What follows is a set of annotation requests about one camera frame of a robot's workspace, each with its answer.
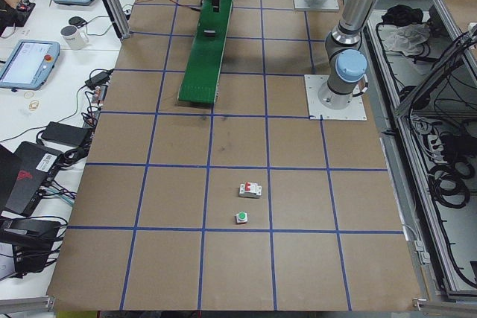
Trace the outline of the black dock box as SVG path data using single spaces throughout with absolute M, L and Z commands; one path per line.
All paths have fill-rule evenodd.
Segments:
M 59 249 L 53 246 L 63 240 L 59 231 L 64 224 L 56 220 L 39 220 L 33 218 L 1 219 L 1 243 L 10 244 L 13 252 L 8 254 L 13 259 L 15 273 L 13 277 L 23 278 L 29 273 L 41 273 L 52 265 Z

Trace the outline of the black power brick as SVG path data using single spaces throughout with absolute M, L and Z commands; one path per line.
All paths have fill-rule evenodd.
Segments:
M 81 147 L 92 135 L 92 128 L 75 127 L 51 121 L 41 134 L 41 139 L 70 147 Z

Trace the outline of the black computer mouse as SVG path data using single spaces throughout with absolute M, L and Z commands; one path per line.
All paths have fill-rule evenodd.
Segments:
M 73 16 L 69 19 L 69 24 L 76 28 L 82 28 L 87 24 L 87 21 L 80 16 Z

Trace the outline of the white crumpled cloth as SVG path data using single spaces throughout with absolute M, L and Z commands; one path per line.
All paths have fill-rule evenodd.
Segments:
M 400 52 L 405 56 L 418 55 L 430 35 L 431 31 L 427 25 L 406 25 L 391 31 L 383 40 L 383 45 L 386 51 Z

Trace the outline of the near teach pendant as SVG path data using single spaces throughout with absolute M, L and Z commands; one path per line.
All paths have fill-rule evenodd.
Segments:
M 60 43 L 45 40 L 20 40 L 1 68 L 1 88 L 38 90 L 48 79 Z

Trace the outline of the white red circuit breaker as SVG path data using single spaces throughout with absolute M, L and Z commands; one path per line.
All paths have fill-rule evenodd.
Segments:
M 256 182 L 243 182 L 240 184 L 238 192 L 240 197 L 260 198 L 262 186 Z

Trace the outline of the green conveyor belt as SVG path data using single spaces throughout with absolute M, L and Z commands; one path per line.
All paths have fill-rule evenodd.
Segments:
M 212 0 L 203 0 L 186 71 L 178 100 L 213 104 L 218 95 L 218 81 L 234 0 L 221 0 L 220 12 L 212 10 Z M 216 37 L 203 35 L 205 29 L 216 30 Z

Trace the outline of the black capacitor block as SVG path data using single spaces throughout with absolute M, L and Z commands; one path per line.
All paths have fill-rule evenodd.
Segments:
M 213 30 L 213 29 L 205 29 L 203 31 L 203 35 L 205 37 L 213 38 L 213 37 L 216 37 L 217 32 L 216 32 L 216 30 Z

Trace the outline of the green push button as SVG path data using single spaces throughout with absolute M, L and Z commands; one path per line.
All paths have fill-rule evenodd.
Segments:
M 236 213 L 236 224 L 245 224 L 248 222 L 248 214 L 247 212 L 238 212 Z

